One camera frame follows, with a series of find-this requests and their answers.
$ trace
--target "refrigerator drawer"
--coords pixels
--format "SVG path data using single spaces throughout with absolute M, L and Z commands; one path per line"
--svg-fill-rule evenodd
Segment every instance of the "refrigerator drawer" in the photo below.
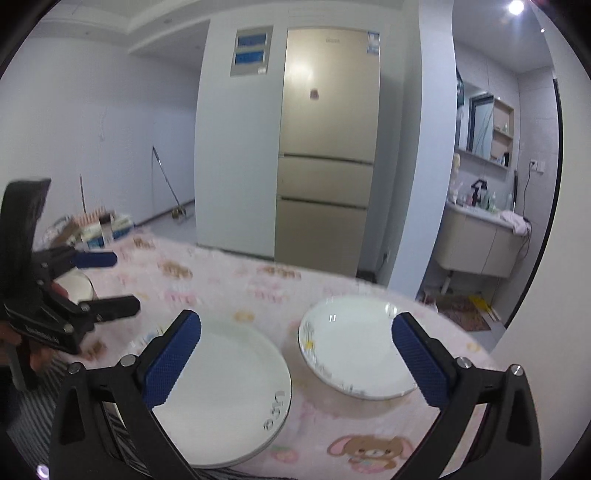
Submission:
M 275 261 L 354 277 L 366 210 L 277 201 Z
M 367 207 L 374 168 L 346 161 L 280 157 L 277 195 Z

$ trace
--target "towel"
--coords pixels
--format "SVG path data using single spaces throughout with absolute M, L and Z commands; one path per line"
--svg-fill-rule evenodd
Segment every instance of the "towel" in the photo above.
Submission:
M 513 233 L 519 236 L 526 236 L 531 233 L 531 223 L 527 222 L 521 215 L 505 210 L 501 212 L 501 219 L 513 226 Z

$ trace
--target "refrigerator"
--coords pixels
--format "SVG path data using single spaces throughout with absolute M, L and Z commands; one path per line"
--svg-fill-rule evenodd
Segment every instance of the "refrigerator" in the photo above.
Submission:
M 378 130 L 376 34 L 333 28 L 287 35 L 275 260 L 354 277 Z

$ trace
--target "faucet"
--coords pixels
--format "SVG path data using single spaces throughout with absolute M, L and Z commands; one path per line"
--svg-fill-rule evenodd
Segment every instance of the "faucet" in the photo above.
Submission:
M 472 194 L 472 205 L 474 207 L 478 206 L 478 204 L 482 200 L 482 192 L 481 192 L 480 198 L 478 195 L 479 186 L 480 186 L 480 191 L 488 190 L 488 187 L 486 185 L 486 180 L 478 179 L 472 184 L 472 188 L 474 189 L 474 193 Z

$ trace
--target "white wall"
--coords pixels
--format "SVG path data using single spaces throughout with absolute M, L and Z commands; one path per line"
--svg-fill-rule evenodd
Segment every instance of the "white wall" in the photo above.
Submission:
M 515 109 L 513 152 L 509 170 L 476 160 L 471 155 L 460 153 L 462 165 L 458 179 L 463 182 L 460 194 L 469 194 L 472 191 L 470 185 L 479 178 L 485 179 L 489 193 L 496 192 L 497 204 L 499 208 L 503 208 L 505 207 L 507 194 L 512 192 L 513 189 L 513 170 L 517 169 L 519 163 L 521 114 L 517 74 L 474 48 L 458 41 L 455 41 L 454 44 L 457 69 L 464 82 L 490 92 L 495 97 L 500 97 L 502 101 Z M 462 123 L 467 124 L 468 120 L 469 115 L 464 115 Z
M 492 306 L 504 322 L 517 305 L 540 253 L 554 200 L 558 170 L 558 110 L 553 70 L 550 67 L 532 70 L 519 75 L 518 79 L 521 95 L 521 161 L 517 171 L 519 182 L 515 211 L 531 222 L 531 240 L 529 250 L 524 247 L 521 254 L 525 258 L 515 264 L 511 278 L 502 280 L 495 292 Z M 545 172 L 531 172 L 529 176 L 530 160 L 544 161 Z
M 380 281 L 415 297 L 437 238 L 452 167 L 456 129 L 456 62 L 452 0 L 407 0 L 407 72 L 400 154 Z
M 530 381 L 542 440 L 543 479 L 574 448 L 591 418 L 589 217 L 591 82 L 552 22 L 545 28 L 563 107 L 564 158 L 554 224 L 534 281 L 493 351 L 497 363 L 522 364 Z
M 39 231 L 99 205 L 136 222 L 193 198 L 199 79 L 182 69 L 72 38 L 29 38 L 0 80 L 0 189 L 12 179 L 53 179 Z
M 273 25 L 268 73 L 231 77 L 236 30 Z M 381 35 L 381 98 L 374 183 L 361 266 L 373 270 L 398 154 L 405 26 L 400 11 L 341 2 L 256 5 L 211 17 L 197 103 L 197 240 L 272 257 L 287 29 L 343 27 Z

